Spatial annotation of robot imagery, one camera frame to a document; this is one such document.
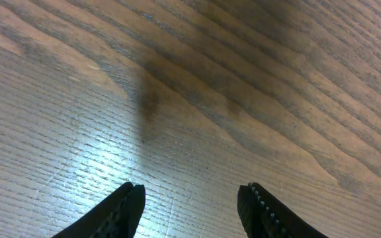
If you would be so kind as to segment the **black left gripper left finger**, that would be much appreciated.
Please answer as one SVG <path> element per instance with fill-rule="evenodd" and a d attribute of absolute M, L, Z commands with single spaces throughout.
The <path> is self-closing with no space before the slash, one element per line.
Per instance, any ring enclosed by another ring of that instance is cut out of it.
<path fill-rule="evenodd" d="M 54 238 L 133 238 L 145 204 L 145 186 L 125 182 Z"/>

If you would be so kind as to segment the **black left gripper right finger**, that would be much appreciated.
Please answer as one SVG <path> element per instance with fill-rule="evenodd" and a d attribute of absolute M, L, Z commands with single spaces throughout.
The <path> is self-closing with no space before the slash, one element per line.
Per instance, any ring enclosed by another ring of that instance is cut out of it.
<path fill-rule="evenodd" d="M 239 187 L 237 212 L 248 238 L 327 238 L 256 182 Z"/>

